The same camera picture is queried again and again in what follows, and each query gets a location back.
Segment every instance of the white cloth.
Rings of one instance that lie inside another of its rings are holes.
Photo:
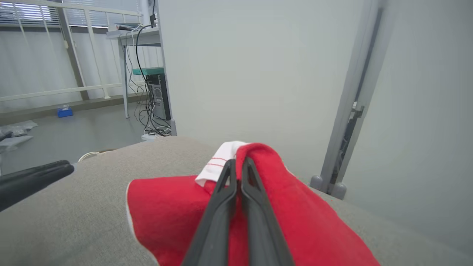
[[[235,159],[238,148],[247,144],[246,142],[224,142],[195,178],[195,182],[202,187],[207,180],[217,182],[225,163],[230,159]]]

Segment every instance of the blue box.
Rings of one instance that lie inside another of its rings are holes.
[[[58,108],[58,117],[66,117],[72,115],[72,109],[69,106]]]

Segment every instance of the white wall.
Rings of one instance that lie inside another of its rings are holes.
[[[51,32],[53,47],[45,32],[26,32],[32,53],[21,32],[0,31],[0,97],[77,87],[67,50],[61,33]],[[107,40],[105,34],[94,34],[98,53],[105,70],[107,84],[121,83],[119,50],[117,41]],[[85,86],[100,85],[92,45],[87,33],[73,33]],[[160,47],[139,47],[141,67],[162,66]],[[138,68],[134,47],[129,46],[131,64]],[[133,81],[142,81],[133,75]],[[90,98],[104,96],[102,89],[88,91]],[[122,88],[109,88],[109,95],[121,95]],[[60,105],[80,101],[79,92],[40,96],[0,102],[0,113],[41,106]]]
[[[320,174],[362,1],[159,1],[177,133],[263,142]]]
[[[473,2],[402,1],[345,201],[473,254]]]

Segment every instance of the metal door frame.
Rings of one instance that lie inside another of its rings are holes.
[[[371,102],[371,98],[373,97],[379,73],[383,66],[386,51],[391,40],[398,5],[398,1],[389,1],[381,6],[381,8],[383,8],[383,15],[379,23],[375,46],[373,48],[371,59],[369,60],[369,65],[366,70],[363,86],[361,88],[357,103],[357,109],[359,106],[364,106],[364,112],[357,120],[355,128],[353,129],[353,134],[351,135],[350,143],[348,144],[345,158],[343,159],[339,176],[337,177],[337,183],[341,183],[343,181],[348,163],[350,162],[351,155],[355,149],[356,141],[358,140],[359,134],[361,132],[361,127],[365,120],[367,110],[369,109],[369,104]]]
[[[353,107],[353,102],[355,100],[359,82],[365,67],[365,61],[368,55],[371,37],[375,29],[378,10],[382,5],[384,5],[384,2],[384,0],[365,0],[363,2],[361,19],[351,52],[351,59],[348,66],[347,76],[345,78],[345,85],[343,86],[343,91],[337,110],[337,116],[335,117],[335,121],[333,123],[332,135],[330,136],[327,153],[325,154],[324,165],[322,166],[322,171],[320,174],[320,177],[322,178],[322,184],[320,184],[317,180],[314,180],[314,178],[311,180],[310,184],[312,187],[320,188],[320,190],[325,193],[328,191],[333,168],[337,161],[339,149],[342,144],[342,139],[345,134],[347,123]]]

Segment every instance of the gray fabric surface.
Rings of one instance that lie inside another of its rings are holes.
[[[166,137],[79,163],[69,177],[0,213],[0,265],[156,265],[130,234],[128,183],[198,174],[214,152],[189,138]],[[459,252],[316,193],[382,265],[473,265]]]

